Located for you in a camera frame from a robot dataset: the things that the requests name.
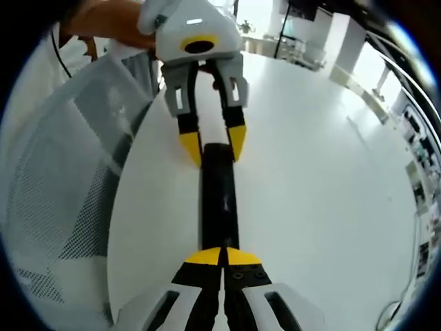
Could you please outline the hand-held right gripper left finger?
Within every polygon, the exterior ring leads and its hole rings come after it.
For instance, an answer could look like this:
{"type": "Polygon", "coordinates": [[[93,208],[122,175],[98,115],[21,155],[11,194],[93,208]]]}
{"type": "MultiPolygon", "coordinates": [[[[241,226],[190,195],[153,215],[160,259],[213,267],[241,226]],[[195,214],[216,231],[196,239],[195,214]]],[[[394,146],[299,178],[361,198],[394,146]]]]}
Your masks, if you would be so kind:
{"type": "Polygon", "coordinates": [[[223,248],[186,258],[172,281],[146,294],[142,330],[212,330],[218,315],[223,248]]]}

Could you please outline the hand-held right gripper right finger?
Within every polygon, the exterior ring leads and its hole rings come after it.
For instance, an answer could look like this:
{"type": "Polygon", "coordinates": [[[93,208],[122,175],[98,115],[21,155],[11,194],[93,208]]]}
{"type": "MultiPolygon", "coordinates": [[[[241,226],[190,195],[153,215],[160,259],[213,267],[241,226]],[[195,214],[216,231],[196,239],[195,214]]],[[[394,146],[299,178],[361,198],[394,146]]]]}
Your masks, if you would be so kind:
{"type": "Polygon", "coordinates": [[[225,248],[224,309],[230,330],[325,330],[322,311],[286,283],[274,283],[255,255],[225,248]]]}

